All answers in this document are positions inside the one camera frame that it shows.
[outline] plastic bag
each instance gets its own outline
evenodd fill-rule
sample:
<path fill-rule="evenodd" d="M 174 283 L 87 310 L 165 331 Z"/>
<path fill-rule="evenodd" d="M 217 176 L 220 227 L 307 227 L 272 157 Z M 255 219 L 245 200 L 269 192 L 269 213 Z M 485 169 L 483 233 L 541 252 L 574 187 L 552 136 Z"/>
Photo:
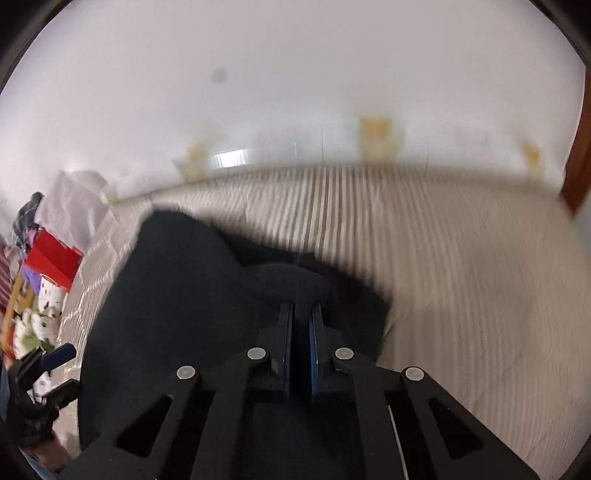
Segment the plastic bag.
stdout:
<path fill-rule="evenodd" d="M 106 180 L 96 171 L 60 171 L 41 201 L 35 222 L 83 254 L 108 207 L 100 199 Z"/>

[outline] bed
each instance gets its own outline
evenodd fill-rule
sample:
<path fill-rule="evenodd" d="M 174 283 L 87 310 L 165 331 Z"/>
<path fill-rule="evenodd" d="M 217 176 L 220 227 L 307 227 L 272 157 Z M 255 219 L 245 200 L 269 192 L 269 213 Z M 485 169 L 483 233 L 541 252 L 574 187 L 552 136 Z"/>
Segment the bed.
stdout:
<path fill-rule="evenodd" d="M 56 381 L 79 378 L 101 302 L 156 206 L 313 251 L 374 286 L 392 304 L 378 363 L 424 368 L 541 478 L 559 478 L 589 437 L 591 277 L 568 210 L 533 185 L 467 174 L 275 170 L 118 204 L 74 281 L 59 341 L 78 357 Z M 76 450 L 75 404 L 56 432 Z"/>

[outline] red box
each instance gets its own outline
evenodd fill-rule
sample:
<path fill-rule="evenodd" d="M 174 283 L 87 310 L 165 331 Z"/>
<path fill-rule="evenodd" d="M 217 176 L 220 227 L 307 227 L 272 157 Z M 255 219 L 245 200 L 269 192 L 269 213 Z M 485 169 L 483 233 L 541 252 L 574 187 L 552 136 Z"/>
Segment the red box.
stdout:
<path fill-rule="evenodd" d="M 70 291 L 82 254 L 42 230 L 25 259 L 25 265 Z"/>

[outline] black clamp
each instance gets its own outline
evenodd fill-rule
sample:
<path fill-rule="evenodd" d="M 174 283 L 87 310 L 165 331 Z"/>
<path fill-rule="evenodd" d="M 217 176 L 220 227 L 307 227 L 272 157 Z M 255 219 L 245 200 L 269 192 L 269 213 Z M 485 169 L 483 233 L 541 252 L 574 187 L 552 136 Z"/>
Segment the black clamp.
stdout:
<path fill-rule="evenodd" d="M 33 383 L 45 372 L 50 372 L 76 357 L 76 348 L 66 343 L 50 353 L 37 348 L 16 360 L 8 370 L 10 399 L 7 426 L 12 438 L 21 448 L 34 448 L 54 439 L 53 423 L 59 411 L 82 394 L 78 380 L 69 379 L 35 401 L 29 395 Z"/>

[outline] white wall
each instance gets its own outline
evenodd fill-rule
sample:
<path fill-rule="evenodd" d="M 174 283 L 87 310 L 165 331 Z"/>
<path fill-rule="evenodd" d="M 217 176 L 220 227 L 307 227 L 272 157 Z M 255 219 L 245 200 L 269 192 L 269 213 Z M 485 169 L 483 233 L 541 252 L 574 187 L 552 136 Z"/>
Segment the white wall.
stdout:
<path fill-rule="evenodd" d="M 461 129 L 562 165 L 583 84 L 528 0 L 74 0 L 0 95 L 0 194 L 14 213 L 60 167 L 111 180 L 204 132 L 361 114 L 396 117 L 419 164 Z"/>

